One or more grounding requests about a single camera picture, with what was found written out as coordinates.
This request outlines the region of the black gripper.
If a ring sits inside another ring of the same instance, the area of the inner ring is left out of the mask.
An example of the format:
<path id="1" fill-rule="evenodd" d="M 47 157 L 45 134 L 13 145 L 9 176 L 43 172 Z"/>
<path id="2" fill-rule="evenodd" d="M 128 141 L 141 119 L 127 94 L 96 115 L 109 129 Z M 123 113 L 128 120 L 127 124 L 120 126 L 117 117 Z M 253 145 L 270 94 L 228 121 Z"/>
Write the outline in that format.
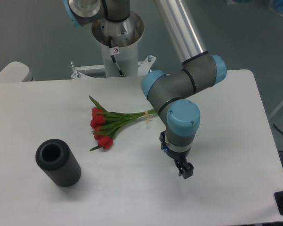
<path id="1" fill-rule="evenodd" d="M 194 166 L 187 162 L 187 155 L 190 151 L 190 145 L 176 146 L 172 144 L 166 137 L 166 132 L 160 133 L 159 140 L 161 142 L 161 149 L 174 160 L 178 168 L 178 176 L 188 179 L 193 175 Z"/>

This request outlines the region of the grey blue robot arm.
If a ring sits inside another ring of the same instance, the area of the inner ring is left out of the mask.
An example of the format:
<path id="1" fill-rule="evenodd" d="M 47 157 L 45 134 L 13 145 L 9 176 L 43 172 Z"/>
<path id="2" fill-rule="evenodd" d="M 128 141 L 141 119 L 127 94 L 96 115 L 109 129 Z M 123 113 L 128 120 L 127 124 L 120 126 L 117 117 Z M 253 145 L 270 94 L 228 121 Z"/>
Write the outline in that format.
<path id="1" fill-rule="evenodd" d="M 141 18 L 131 11 L 128 0 L 66 0 L 64 7 L 75 26 L 92 25 L 101 46 L 107 77 L 137 76 L 137 43 L 144 32 Z M 158 0 L 182 70 L 170 75 L 149 72 L 141 82 L 146 99 L 164 123 L 161 148 L 172 158 L 179 175 L 189 178 L 193 165 L 186 159 L 200 125 L 200 110 L 188 97 L 225 79 L 227 68 L 221 57 L 206 50 L 183 0 Z"/>

